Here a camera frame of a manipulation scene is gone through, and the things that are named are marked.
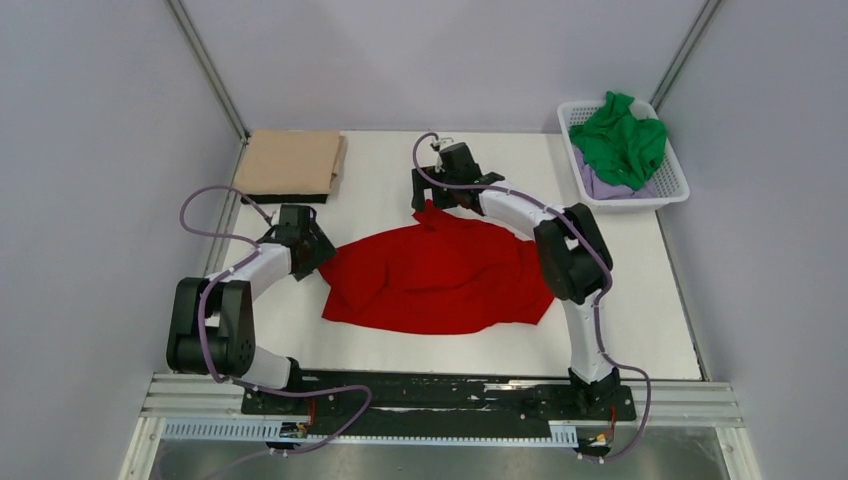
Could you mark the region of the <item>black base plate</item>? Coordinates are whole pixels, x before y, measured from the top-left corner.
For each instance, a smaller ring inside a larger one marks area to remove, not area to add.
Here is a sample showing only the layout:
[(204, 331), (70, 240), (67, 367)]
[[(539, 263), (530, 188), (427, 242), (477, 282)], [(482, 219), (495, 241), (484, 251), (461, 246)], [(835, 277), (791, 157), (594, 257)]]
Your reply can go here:
[(552, 421), (608, 426), (637, 417), (629, 387), (620, 385), (612, 407), (584, 414), (572, 402), (570, 381), (508, 376), (307, 370), (293, 399), (244, 394), (241, 411), (253, 416), (304, 415), (309, 431), (331, 434), (539, 434)]

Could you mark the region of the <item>green t shirt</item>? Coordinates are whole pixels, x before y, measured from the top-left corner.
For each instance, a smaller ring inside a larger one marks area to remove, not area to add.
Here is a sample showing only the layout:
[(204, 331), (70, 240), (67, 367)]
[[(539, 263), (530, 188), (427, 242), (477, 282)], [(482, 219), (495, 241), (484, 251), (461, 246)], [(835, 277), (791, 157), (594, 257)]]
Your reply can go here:
[(608, 91), (605, 103), (584, 123), (570, 126), (568, 134), (601, 181), (639, 190), (661, 167), (668, 134), (662, 121), (634, 116), (634, 102)]

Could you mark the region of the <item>folded beige t shirt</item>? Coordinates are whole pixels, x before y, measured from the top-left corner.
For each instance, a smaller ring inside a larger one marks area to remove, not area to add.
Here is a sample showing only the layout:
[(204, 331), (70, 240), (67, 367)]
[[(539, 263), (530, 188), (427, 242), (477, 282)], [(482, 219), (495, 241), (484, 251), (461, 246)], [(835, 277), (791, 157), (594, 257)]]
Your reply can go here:
[(252, 195), (328, 195), (347, 148), (348, 140), (338, 130), (258, 129), (233, 186)]

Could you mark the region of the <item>red t shirt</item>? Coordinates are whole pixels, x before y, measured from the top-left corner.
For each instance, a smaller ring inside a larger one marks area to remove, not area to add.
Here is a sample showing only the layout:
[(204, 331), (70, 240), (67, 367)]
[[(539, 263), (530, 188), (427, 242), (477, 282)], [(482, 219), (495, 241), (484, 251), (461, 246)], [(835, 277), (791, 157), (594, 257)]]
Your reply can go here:
[(319, 272), (324, 319), (418, 335), (536, 325), (554, 301), (536, 245), (428, 202), (411, 226), (340, 247)]

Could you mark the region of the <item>aluminium frame post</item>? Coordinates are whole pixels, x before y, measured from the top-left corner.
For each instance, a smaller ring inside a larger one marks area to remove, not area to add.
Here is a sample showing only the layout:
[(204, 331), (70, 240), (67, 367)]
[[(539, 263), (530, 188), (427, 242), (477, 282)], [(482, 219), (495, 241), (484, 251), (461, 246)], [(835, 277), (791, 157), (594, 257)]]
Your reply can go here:
[(657, 112), (660, 111), (666, 102), (678, 78), (723, 5), (723, 0), (705, 0), (701, 2), (700, 9), (695, 15), (694, 20), (649, 101)]
[(181, 0), (165, 0), (164, 3), (170, 10), (189, 50), (196, 60), (218, 104), (222, 108), (224, 116), (230, 127), (239, 138), (239, 141), (242, 144), (246, 144), (250, 137), (249, 130), (239, 114), (237, 107), (233, 102), (218, 69), (216, 68), (215, 62), (204, 44), (201, 34), (191, 18), (191, 14), (185, 5), (185, 2)]

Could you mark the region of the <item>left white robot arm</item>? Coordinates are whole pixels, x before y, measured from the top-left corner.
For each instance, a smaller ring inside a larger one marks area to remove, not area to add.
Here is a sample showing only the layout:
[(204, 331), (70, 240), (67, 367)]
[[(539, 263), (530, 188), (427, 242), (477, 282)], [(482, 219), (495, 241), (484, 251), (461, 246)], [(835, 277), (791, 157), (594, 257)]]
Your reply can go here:
[(267, 388), (271, 404), (293, 413), (306, 400), (299, 362), (257, 344), (254, 302), (287, 277), (311, 275), (336, 249), (307, 205), (283, 205), (252, 247), (227, 270), (177, 284), (166, 362), (176, 372), (216, 372), (245, 388)]

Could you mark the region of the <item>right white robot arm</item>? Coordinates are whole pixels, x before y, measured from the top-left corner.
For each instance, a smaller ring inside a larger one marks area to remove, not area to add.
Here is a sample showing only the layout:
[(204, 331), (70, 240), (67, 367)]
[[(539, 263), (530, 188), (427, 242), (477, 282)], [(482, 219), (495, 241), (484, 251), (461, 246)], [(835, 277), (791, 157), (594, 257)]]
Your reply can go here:
[(484, 174), (470, 148), (434, 132), (421, 136), (437, 153), (435, 165), (412, 171), (412, 206), (425, 195), (440, 209), (462, 207), (495, 219), (532, 238), (544, 282), (561, 303), (570, 340), (571, 403), (584, 417), (614, 404), (620, 374), (599, 344), (602, 297), (611, 283), (612, 260), (590, 209), (546, 204), (496, 172)]

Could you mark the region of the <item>right aluminium frame post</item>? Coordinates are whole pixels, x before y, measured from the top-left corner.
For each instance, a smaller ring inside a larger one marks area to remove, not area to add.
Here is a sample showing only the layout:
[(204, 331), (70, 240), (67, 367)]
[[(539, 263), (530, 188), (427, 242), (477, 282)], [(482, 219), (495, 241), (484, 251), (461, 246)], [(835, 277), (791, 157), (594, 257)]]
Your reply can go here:
[(660, 111), (666, 102), (678, 78), (723, 5), (723, 0), (705, 0), (701, 2), (700, 9), (695, 15), (694, 20), (649, 101), (657, 112)]

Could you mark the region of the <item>white plastic basket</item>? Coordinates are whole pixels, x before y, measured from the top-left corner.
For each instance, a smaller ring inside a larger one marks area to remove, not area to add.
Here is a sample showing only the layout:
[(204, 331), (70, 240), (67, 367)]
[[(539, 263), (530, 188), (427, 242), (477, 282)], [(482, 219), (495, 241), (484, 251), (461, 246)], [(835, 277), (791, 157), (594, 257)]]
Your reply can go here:
[(608, 91), (602, 100), (560, 104), (557, 118), (578, 195), (594, 210), (654, 211), (690, 197), (667, 129), (648, 103)]

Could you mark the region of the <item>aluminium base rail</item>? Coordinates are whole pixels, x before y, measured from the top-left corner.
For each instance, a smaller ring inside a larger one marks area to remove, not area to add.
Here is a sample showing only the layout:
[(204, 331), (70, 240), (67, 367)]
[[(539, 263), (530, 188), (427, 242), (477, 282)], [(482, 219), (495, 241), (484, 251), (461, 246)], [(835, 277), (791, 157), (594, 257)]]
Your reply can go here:
[(157, 374), (148, 388), (144, 417), (301, 419), (314, 411), (324, 419), (349, 419), (362, 405), (365, 385), (374, 412), (511, 412), (516, 418), (590, 425), (615, 420), (653, 426), (743, 426), (736, 397), (727, 383), (625, 380), (603, 399), (581, 400), (564, 378), (509, 378), (315, 370), (307, 388), (316, 399), (290, 399), (216, 384), (202, 375)]

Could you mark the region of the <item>left aluminium frame post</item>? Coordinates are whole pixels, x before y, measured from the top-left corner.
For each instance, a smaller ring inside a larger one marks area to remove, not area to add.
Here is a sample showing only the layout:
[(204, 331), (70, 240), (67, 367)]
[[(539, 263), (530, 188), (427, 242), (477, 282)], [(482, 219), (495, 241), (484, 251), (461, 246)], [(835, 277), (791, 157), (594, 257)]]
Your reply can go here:
[(224, 116), (230, 127), (239, 138), (239, 141), (242, 144), (246, 144), (250, 137), (249, 130), (239, 114), (237, 107), (233, 102), (218, 69), (216, 68), (215, 62), (204, 44), (201, 34), (191, 18), (191, 14), (185, 5), (185, 2), (181, 0), (165, 0), (164, 3), (170, 10), (189, 50), (196, 60), (218, 104), (222, 108)]

